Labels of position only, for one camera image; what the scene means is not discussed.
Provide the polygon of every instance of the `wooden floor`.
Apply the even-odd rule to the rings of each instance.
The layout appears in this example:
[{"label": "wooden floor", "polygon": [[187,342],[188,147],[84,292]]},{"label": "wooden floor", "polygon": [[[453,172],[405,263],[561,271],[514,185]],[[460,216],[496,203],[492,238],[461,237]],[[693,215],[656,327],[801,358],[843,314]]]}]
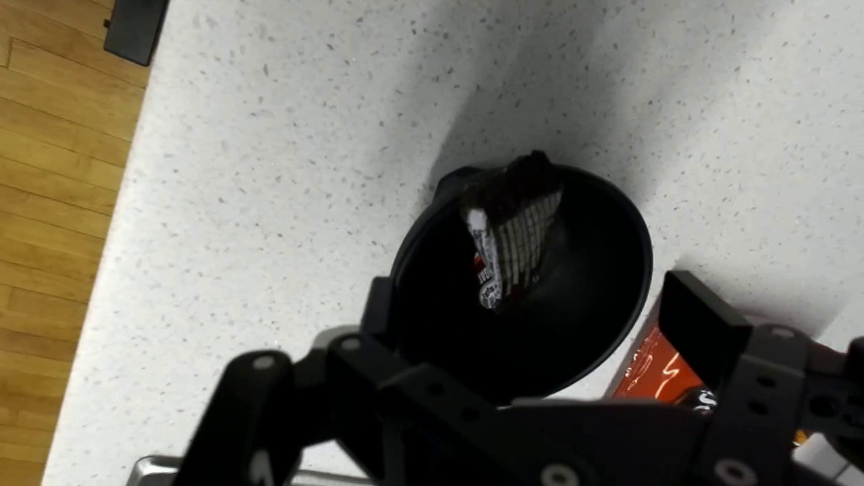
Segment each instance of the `wooden floor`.
[{"label": "wooden floor", "polygon": [[146,68],[106,53],[113,0],[0,0],[0,483],[38,484]]}]

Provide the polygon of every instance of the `speckled countertop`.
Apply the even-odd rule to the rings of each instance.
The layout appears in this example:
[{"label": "speckled countertop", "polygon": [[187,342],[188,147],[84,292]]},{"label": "speckled countertop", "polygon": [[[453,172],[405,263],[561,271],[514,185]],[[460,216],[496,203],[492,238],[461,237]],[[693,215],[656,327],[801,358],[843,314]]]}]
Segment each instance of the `speckled countertop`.
[{"label": "speckled countertop", "polygon": [[[547,150],[662,273],[842,347],[864,315],[864,3],[174,0],[46,485],[182,454],[222,367],[356,323],[437,178]],[[595,397],[624,348],[564,394]],[[333,448],[306,465],[353,470]]]}]

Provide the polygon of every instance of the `white countertop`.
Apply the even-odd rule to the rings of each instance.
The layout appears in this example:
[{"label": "white countertop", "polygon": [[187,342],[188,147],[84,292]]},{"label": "white countertop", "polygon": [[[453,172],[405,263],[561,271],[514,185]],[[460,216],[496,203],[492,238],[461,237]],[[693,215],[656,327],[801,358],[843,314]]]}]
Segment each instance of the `white countertop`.
[{"label": "white countertop", "polygon": [[[356,323],[430,183],[531,149],[663,272],[843,348],[864,315],[864,3],[173,0],[45,475],[181,455],[225,364]],[[626,346],[564,394],[596,397]],[[353,467],[334,449],[305,464]]]}]

